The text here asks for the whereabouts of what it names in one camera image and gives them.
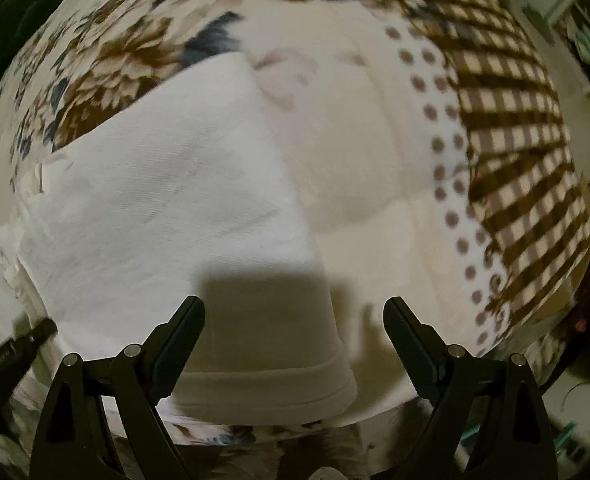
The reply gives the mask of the white pants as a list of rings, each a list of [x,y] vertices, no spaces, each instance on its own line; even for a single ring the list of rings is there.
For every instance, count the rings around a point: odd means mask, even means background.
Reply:
[[[206,321],[165,422],[299,425],[357,387],[323,265],[254,71],[219,54],[24,174],[0,228],[6,277],[61,352],[114,356],[189,296]]]

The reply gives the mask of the floral and checked bedspread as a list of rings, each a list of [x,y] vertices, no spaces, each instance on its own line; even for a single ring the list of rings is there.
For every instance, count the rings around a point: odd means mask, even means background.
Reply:
[[[590,214],[553,81],[496,0],[6,0],[0,228],[26,172],[228,53],[254,71],[357,394],[299,425],[163,419],[176,442],[267,440],[397,408],[414,391],[383,329],[388,298],[481,356],[586,256]],[[0,252],[0,342],[51,318],[7,266]],[[11,396],[24,451],[67,354],[58,335]]]

